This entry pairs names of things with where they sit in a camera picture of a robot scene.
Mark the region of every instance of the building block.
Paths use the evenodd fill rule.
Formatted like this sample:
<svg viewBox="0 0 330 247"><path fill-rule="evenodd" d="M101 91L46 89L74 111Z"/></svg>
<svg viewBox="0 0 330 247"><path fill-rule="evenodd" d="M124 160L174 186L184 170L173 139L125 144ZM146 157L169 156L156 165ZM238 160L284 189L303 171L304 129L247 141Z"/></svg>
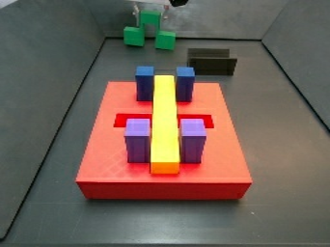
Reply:
<svg viewBox="0 0 330 247"><path fill-rule="evenodd" d="M140 11L138 13L138 26L144 27L145 24L154 25L156 34L160 31L161 13L154 11Z"/></svg>
<svg viewBox="0 0 330 247"><path fill-rule="evenodd" d="M157 49L173 50L174 47L174 33L160 31L156 35L154 46Z"/></svg>
<svg viewBox="0 0 330 247"><path fill-rule="evenodd" d="M137 27L125 27L124 29L124 44L142 46L144 45L144 30Z"/></svg>
<svg viewBox="0 0 330 247"><path fill-rule="evenodd" d="M137 67L134 73L136 80L136 100L152 101L153 99L153 67Z"/></svg>
<svg viewBox="0 0 330 247"><path fill-rule="evenodd" d="M154 76L150 174L178 173L178 130L174 81L170 75Z"/></svg>
<svg viewBox="0 0 330 247"><path fill-rule="evenodd" d="M193 68L176 68L176 101L190 102L194 83Z"/></svg>
<svg viewBox="0 0 330 247"><path fill-rule="evenodd" d="M149 162L149 120L128 119L125 130L128 163Z"/></svg>
<svg viewBox="0 0 330 247"><path fill-rule="evenodd" d="M113 127L126 127L128 119L148 119L152 126L152 114L150 113L117 113ZM212 118L209 114L177 114L177 128L180 127L180 121L185 119L200 119L205 128L213 128Z"/></svg>
<svg viewBox="0 0 330 247"><path fill-rule="evenodd" d="M201 163L201 151L205 141L202 120L180 121L180 162Z"/></svg>
<svg viewBox="0 0 330 247"><path fill-rule="evenodd" d="M106 86L75 183L88 199L229 200L244 195L248 173L220 87L194 83L193 100L177 103L178 116L209 115L201 164L180 164L177 175L150 175L148 164L128 163L121 114L152 114L152 102L136 102L134 82Z"/></svg>
<svg viewBox="0 0 330 247"><path fill-rule="evenodd" d="M229 49L188 49L186 66L193 67L196 75L233 75L236 62Z"/></svg>

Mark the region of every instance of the yellow block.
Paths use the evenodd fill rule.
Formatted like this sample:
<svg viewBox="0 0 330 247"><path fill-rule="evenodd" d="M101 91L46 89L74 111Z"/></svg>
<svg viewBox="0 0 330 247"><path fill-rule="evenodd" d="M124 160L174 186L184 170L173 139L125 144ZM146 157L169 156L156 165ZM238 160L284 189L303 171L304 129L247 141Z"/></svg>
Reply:
<svg viewBox="0 0 330 247"><path fill-rule="evenodd" d="M178 173L180 153L176 112L173 76L156 75L152 109L150 174Z"/></svg>

